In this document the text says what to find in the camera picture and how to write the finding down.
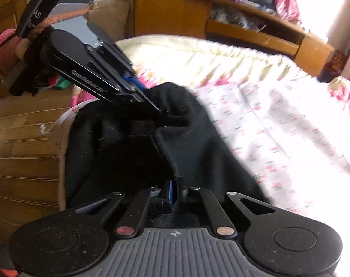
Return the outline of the left hand in glove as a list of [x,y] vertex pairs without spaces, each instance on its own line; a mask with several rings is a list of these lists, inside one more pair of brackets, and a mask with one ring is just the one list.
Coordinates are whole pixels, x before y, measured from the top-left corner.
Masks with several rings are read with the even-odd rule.
[[24,63],[24,54],[28,47],[31,45],[31,41],[29,39],[21,39],[19,44],[16,47],[15,53],[17,57],[20,59],[19,62],[12,68],[12,70],[4,76],[4,79],[2,81],[2,84],[4,87],[6,87],[9,91],[11,91],[11,87],[14,85],[14,83],[17,81],[17,79],[20,77],[20,75],[24,72],[26,69],[26,64]]

